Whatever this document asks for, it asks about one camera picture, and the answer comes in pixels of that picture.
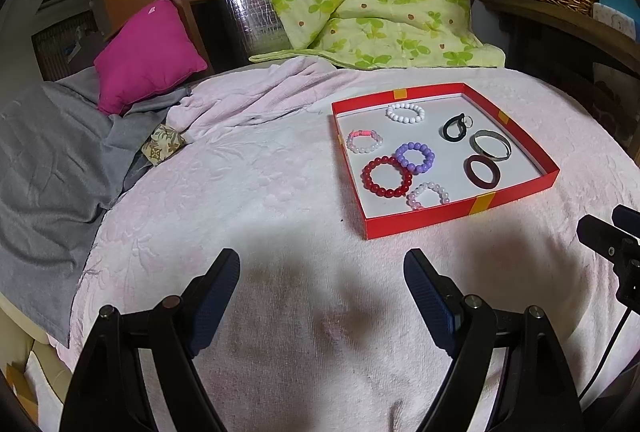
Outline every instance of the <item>black hair tie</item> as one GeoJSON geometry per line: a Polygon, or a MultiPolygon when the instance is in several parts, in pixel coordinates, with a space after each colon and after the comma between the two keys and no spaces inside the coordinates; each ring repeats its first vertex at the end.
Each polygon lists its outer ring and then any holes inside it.
{"type": "Polygon", "coordinates": [[[452,143],[457,143],[458,141],[462,141],[465,138],[466,129],[471,128],[473,125],[474,125],[474,121],[469,116],[465,116],[464,113],[460,114],[459,116],[453,116],[449,121],[447,121],[444,124],[444,127],[442,127],[442,136],[447,141],[451,141],[452,143]],[[471,120],[471,125],[469,125],[468,127],[465,125],[465,118],[471,120]],[[460,129],[460,134],[458,134],[455,137],[450,136],[449,133],[447,132],[449,130],[449,127],[453,125],[453,123],[457,123],[458,128],[460,129]]]}

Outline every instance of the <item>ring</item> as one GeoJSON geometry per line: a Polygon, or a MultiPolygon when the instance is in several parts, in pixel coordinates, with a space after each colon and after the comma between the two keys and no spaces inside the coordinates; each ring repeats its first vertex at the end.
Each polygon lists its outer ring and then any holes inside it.
{"type": "Polygon", "coordinates": [[[413,192],[410,192],[406,196],[407,204],[411,206],[411,209],[422,209],[424,208],[415,198],[418,195],[421,195],[426,189],[433,190],[440,196],[440,204],[448,205],[451,202],[449,199],[449,192],[447,192],[443,187],[437,185],[433,181],[429,183],[422,183],[419,187],[417,187],[413,192]]]}
{"type": "Polygon", "coordinates": [[[396,149],[396,151],[394,152],[394,157],[398,160],[402,168],[406,168],[412,174],[418,175],[428,171],[433,166],[433,160],[436,158],[436,154],[434,154],[431,149],[425,144],[405,143],[403,145],[400,145],[398,149],[396,149]],[[407,152],[407,150],[418,150],[418,152],[422,152],[422,155],[424,156],[422,164],[414,165],[413,163],[410,163],[404,157],[404,153],[407,152]]]}
{"type": "Polygon", "coordinates": [[[386,197],[390,199],[392,197],[402,197],[409,191],[413,177],[411,172],[404,169],[398,163],[398,160],[394,156],[376,157],[373,161],[369,161],[369,164],[362,169],[362,180],[364,181],[364,187],[375,193],[379,197],[386,197]],[[373,182],[371,179],[371,171],[378,165],[392,165],[400,170],[402,174],[402,183],[395,190],[385,190],[380,185],[373,182]]]}
{"type": "Polygon", "coordinates": [[[346,147],[354,154],[368,154],[381,146],[382,136],[380,136],[375,130],[353,130],[347,136],[346,147]],[[353,139],[358,136],[370,136],[374,143],[369,147],[356,147],[356,145],[353,144],[353,139]]]}
{"type": "Polygon", "coordinates": [[[476,153],[482,156],[488,157],[492,161],[506,161],[507,159],[509,159],[509,157],[511,157],[511,143],[505,136],[503,136],[502,134],[498,134],[498,132],[494,132],[493,130],[479,130],[478,132],[476,132],[471,136],[469,143],[471,145],[471,148],[473,148],[473,150],[475,150],[476,153]],[[489,154],[489,152],[487,152],[486,150],[483,150],[482,147],[476,141],[476,138],[478,137],[490,137],[493,139],[497,139],[500,143],[504,145],[505,149],[507,150],[507,155],[503,157],[496,157],[494,155],[489,154]]]}
{"type": "Polygon", "coordinates": [[[498,165],[486,156],[474,155],[466,158],[465,174],[473,184],[475,184],[478,188],[482,188],[483,190],[492,190],[496,186],[498,186],[498,183],[500,182],[500,168],[498,168],[498,165]],[[494,174],[494,178],[490,183],[483,181],[482,179],[480,179],[480,177],[476,176],[471,168],[471,163],[473,162],[482,163],[487,166],[489,170],[491,170],[491,173],[494,174]]]}
{"type": "Polygon", "coordinates": [[[398,121],[398,123],[420,123],[420,121],[424,121],[424,108],[415,103],[393,103],[386,107],[386,116],[393,121],[398,121]],[[394,109],[396,108],[408,108],[417,113],[417,116],[399,116],[394,113],[394,109]]]}
{"type": "Polygon", "coordinates": [[[460,114],[459,116],[453,116],[449,121],[447,121],[444,124],[444,127],[442,127],[442,136],[447,141],[451,141],[452,143],[457,143],[458,141],[462,141],[465,138],[466,129],[471,128],[473,125],[474,125],[474,120],[469,116],[465,116],[464,113],[460,114]],[[470,120],[471,125],[467,126],[465,123],[465,119],[470,120]],[[453,123],[457,123],[458,129],[460,130],[460,134],[452,137],[449,135],[448,130],[449,130],[449,127],[453,125],[453,123]]]}

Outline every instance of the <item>blue gripper pad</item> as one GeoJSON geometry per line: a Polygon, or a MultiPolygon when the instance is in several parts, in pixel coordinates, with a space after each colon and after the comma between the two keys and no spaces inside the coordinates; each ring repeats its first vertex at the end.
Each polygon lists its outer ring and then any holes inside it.
{"type": "Polygon", "coordinates": [[[457,331],[462,325],[462,294],[441,277],[424,253],[412,249],[404,256],[404,280],[437,347],[450,357],[458,354],[457,331]]]}
{"type": "Polygon", "coordinates": [[[192,357],[211,344],[239,278],[238,254],[224,249],[207,274],[194,279],[183,293],[183,321],[190,331],[185,345],[192,357]]]}

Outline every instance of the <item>metal bolt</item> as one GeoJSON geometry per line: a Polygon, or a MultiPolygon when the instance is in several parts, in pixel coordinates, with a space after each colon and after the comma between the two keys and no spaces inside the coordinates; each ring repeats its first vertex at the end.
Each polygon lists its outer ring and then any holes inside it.
{"type": "Polygon", "coordinates": [[[162,300],[162,307],[165,309],[171,309],[180,303],[180,297],[178,295],[169,295],[162,300]]]}
{"type": "Polygon", "coordinates": [[[545,312],[542,310],[542,307],[531,306],[529,308],[529,313],[534,318],[542,318],[545,315],[545,312]]]}
{"type": "Polygon", "coordinates": [[[478,309],[482,305],[482,299],[476,295],[467,295],[465,297],[465,304],[473,309],[478,309]]]}
{"type": "Polygon", "coordinates": [[[113,306],[106,305],[100,308],[100,311],[98,311],[98,314],[100,315],[100,318],[109,318],[111,315],[113,315],[113,311],[114,311],[113,306]]]}

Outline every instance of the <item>pink pillow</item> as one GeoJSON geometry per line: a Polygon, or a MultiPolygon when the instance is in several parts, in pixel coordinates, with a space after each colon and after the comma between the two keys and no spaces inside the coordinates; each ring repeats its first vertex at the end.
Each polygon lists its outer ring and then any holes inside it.
{"type": "Polygon", "coordinates": [[[118,115],[207,68],[170,0],[156,0],[127,20],[94,65],[100,76],[98,110],[118,115]]]}

